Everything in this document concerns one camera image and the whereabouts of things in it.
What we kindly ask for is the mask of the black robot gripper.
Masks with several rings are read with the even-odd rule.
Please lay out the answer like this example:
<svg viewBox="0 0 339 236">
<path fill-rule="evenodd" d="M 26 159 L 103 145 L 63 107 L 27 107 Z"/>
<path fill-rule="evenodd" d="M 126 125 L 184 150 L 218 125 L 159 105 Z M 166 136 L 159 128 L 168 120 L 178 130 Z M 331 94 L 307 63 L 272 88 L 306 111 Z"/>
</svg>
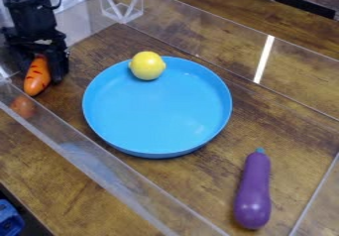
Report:
<svg viewBox="0 0 339 236">
<path fill-rule="evenodd" d="M 34 54 L 43 54 L 54 83 L 60 83 L 70 72 L 70 53 L 66 37 L 56 22 L 56 5 L 51 0 L 3 0 L 10 11 L 14 26 L 4 27 L 2 33 L 6 47 L 23 76 L 27 75 Z"/>
</svg>

